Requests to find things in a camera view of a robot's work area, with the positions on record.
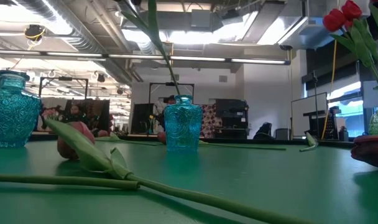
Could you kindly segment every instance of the yellow cable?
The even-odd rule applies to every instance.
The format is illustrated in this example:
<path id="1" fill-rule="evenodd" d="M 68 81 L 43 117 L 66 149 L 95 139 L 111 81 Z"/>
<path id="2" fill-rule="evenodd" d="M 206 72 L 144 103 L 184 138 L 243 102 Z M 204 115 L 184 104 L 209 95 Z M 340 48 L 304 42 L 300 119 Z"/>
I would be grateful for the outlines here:
<path id="1" fill-rule="evenodd" d="M 37 40 L 37 38 L 39 38 L 45 32 L 45 30 L 46 29 L 44 29 L 41 33 L 34 35 L 34 36 L 28 36 L 28 35 L 25 34 L 25 37 L 28 38 L 28 39 L 36 38 L 36 40 Z"/>
<path id="2" fill-rule="evenodd" d="M 331 92 L 333 92 L 334 76 L 336 75 L 336 53 L 337 53 L 337 40 L 334 41 L 333 74 L 331 75 L 330 96 L 331 96 Z M 323 134 L 321 135 L 322 140 L 325 138 L 325 132 L 326 132 L 326 126 L 327 126 L 327 119 L 328 119 L 328 113 L 329 113 L 328 104 L 327 104 L 327 112 L 326 112 L 326 118 L 325 118 L 325 126 L 323 127 Z"/>

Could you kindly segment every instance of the chair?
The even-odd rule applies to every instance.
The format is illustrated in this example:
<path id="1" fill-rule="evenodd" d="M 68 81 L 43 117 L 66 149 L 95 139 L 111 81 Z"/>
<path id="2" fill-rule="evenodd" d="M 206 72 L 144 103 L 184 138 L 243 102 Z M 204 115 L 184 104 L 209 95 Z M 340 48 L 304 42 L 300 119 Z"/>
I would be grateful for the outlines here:
<path id="1" fill-rule="evenodd" d="M 291 129 L 288 128 L 278 128 L 275 130 L 276 140 L 290 140 Z"/>

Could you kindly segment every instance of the whiteboard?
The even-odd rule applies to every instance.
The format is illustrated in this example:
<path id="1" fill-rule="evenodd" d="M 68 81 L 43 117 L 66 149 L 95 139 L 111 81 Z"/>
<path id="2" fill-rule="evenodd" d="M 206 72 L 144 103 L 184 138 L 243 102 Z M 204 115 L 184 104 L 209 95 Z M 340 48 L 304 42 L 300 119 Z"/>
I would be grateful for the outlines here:
<path id="1" fill-rule="evenodd" d="M 316 97 L 318 101 L 318 111 L 327 111 L 327 93 L 317 94 Z M 304 131 L 308 131 L 310 127 L 309 117 L 303 116 L 303 114 L 316 111 L 315 96 L 294 100 L 291 102 L 291 107 L 293 136 L 305 136 Z"/>

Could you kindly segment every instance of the white wall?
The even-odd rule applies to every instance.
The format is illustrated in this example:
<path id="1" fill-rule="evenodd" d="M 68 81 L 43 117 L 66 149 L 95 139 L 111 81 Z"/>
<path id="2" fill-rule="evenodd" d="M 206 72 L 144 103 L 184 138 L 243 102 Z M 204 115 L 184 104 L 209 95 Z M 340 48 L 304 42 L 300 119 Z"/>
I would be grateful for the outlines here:
<path id="1" fill-rule="evenodd" d="M 264 122 L 272 123 L 272 133 L 277 128 L 290 128 L 291 101 L 303 97 L 301 77 L 307 72 L 305 54 L 304 50 L 297 51 L 291 66 L 244 65 L 244 99 L 249 105 L 251 127 L 249 138 L 254 137 Z M 236 85 L 236 89 L 240 90 L 240 85 Z"/>
<path id="2" fill-rule="evenodd" d="M 175 74 L 179 74 L 179 83 L 195 84 L 195 104 L 206 105 L 209 103 L 210 99 L 236 98 L 235 74 L 231 73 L 229 69 L 202 68 L 198 71 L 192 68 L 174 68 L 173 71 Z M 165 83 L 171 81 L 167 68 L 158 68 L 157 70 L 137 68 L 137 72 L 144 79 L 144 82 L 132 84 L 130 128 L 134 104 L 149 102 L 149 83 Z M 220 83 L 220 75 L 226 75 L 228 82 Z M 191 86 L 179 86 L 179 90 L 181 94 L 190 94 L 192 91 Z M 152 91 L 150 97 L 151 103 L 155 103 L 160 97 L 168 97 L 177 94 L 175 87 L 165 85 L 160 85 L 159 87 L 153 85 Z"/>

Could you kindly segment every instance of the fluorescent light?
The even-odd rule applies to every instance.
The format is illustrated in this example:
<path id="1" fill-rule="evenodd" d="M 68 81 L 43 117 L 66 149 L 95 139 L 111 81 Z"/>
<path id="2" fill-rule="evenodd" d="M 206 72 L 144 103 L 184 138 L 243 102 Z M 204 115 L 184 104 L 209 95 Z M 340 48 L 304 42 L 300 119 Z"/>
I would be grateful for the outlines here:
<path id="1" fill-rule="evenodd" d="M 18 35 L 25 35 L 25 34 L 22 33 L 22 32 L 3 32 L 3 31 L 0 31 L 0 36 L 8 37 L 8 36 L 18 36 Z"/>
<path id="2" fill-rule="evenodd" d="M 259 64 L 271 64 L 271 65 L 284 65 L 286 61 L 282 60 L 261 60 L 261 59 L 240 59 L 240 58 L 232 58 L 232 62 L 237 63 L 259 63 Z"/>
<path id="3" fill-rule="evenodd" d="M 80 60 L 80 61 L 95 61 L 95 62 L 105 62 L 106 61 L 106 58 L 77 58 L 77 60 Z"/>
<path id="4" fill-rule="evenodd" d="M 68 53 L 68 52 L 47 52 L 47 55 L 66 56 L 66 57 L 102 57 L 102 54 Z"/>
<path id="5" fill-rule="evenodd" d="M 33 52 L 33 51 L 28 51 L 28 50 L 0 50 L 0 54 L 40 55 L 40 52 Z"/>
<path id="6" fill-rule="evenodd" d="M 162 60 L 163 56 L 161 55 L 116 55 L 111 54 L 109 55 L 111 58 L 131 58 L 131 59 L 154 59 L 154 60 Z"/>
<path id="7" fill-rule="evenodd" d="M 205 62 L 224 62 L 225 58 L 211 58 L 211 57 L 185 57 L 185 56 L 170 56 L 171 60 L 197 60 Z"/>
<path id="8" fill-rule="evenodd" d="M 290 32 L 286 33 L 286 35 L 284 35 L 277 43 L 278 44 L 282 44 L 283 42 L 285 42 L 291 35 L 293 35 L 293 33 L 295 31 L 297 31 L 306 21 L 308 20 L 308 17 L 305 16 L 304 18 L 302 18 L 302 20 L 295 26 L 293 27 L 293 29 L 290 30 Z"/>
<path id="9" fill-rule="evenodd" d="M 80 96 L 84 96 L 84 94 L 80 93 L 79 91 L 76 91 L 76 90 L 70 90 L 71 92 L 74 92 L 76 94 L 79 94 Z"/>

